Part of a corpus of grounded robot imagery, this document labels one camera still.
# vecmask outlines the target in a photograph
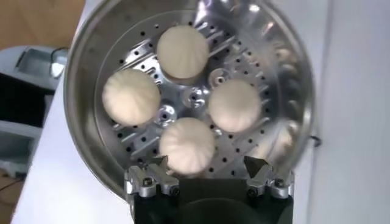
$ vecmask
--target metal clamp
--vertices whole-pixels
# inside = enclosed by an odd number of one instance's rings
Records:
[[[263,167],[257,172],[257,174],[252,178],[246,181],[248,186],[247,194],[249,197],[258,197],[265,193],[268,181],[273,177],[272,167],[268,164],[263,165]]]
[[[270,186],[271,195],[274,198],[286,199],[289,195],[289,186],[282,179],[275,179]]]
[[[140,197],[149,198],[156,195],[156,185],[159,184],[162,194],[178,196],[179,180],[165,173],[165,165],[168,162],[166,156],[156,158],[153,163],[144,167],[130,166],[125,172],[126,193],[139,194]]]
[[[156,164],[150,164],[146,167],[147,174],[153,177],[160,185],[161,192],[169,196],[178,196],[179,180],[167,175],[165,171]]]
[[[269,187],[274,198],[288,198],[291,182],[288,181],[287,183],[283,179],[277,178],[272,171],[272,167],[265,160],[245,156],[244,163],[249,175],[253,177],[246,181],[248,197],[261,196]]]
[[[156,183],[138,166],[131,166],[124,175],[127,194],[139,194],[143,198],[156,194]]]

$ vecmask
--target bolt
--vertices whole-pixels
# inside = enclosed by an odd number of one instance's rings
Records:
[[[144,179],[142,180],[142,185],[143,185],[143,186],[150,186],[150,185],[152,185],[152,184],[153,184],[153,179],[150,178],[150,177],[144,178]]]
[[[285,185],[285,182],[282,179],[275,179],[275,187],[283,187]]]
[[[180,190],[178,187],[171,187],[171,189],[169,190],[169,194],[170,196],[178,196],[180,194]]]
[[[248,191],[246,192],[246,194],[247,194],[248,197],[250,197],[250,198],[255,198],[255,197],[257,197],[257,189],[254,188],[254,187],[250,187],[250,188],[248,189]]]

